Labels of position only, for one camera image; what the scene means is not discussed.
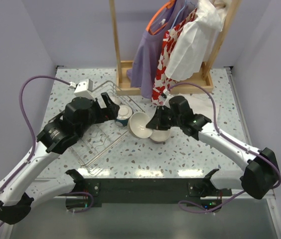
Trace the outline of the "red bowl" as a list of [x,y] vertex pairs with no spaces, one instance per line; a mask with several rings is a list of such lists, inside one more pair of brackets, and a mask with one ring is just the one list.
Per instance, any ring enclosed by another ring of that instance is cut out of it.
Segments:
[[164,143],[170,138],[170,130],[153,130],[149,138],[154,143]]

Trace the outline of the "beige bowl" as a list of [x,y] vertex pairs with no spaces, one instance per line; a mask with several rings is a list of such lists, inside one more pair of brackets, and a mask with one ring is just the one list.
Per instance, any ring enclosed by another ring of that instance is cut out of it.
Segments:
[[146,127],[149,123],[150,117],[143,112],[134,113],[129,119],[129,127],[132,134],[141,139],[149,138],[153,130]]

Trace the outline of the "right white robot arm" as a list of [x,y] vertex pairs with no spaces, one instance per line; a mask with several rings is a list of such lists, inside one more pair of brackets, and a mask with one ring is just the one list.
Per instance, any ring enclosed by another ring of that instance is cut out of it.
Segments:
[[169,100],[169,106],[158,106],[146,128],[168,130],[178,127],[188,137],[201,141],[230,158],[241,173],[210,173],[203,183],[203,190],[213,196],[220,189],[242,189],[255,199],[262,199],[281,180],[275,153],[264,148],[245,144],[220,130],[215,123],[202,114],[195,114],[183,96]]

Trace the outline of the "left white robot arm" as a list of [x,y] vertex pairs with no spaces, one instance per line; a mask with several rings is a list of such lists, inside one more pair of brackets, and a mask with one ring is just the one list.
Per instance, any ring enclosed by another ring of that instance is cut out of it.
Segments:
[[115,120],[119,105],[107,93],[101,93],[102,108],[97,99],[75,97],[65,109],[51,119],[38,134],[29,153],[0,181],[0,221],[9,225],[23,220],[36,205],[61,194],[80,195],[84,177],[70,169],[39,189],[30,189],[36,177],[68,148],[75,145],[94,124]]

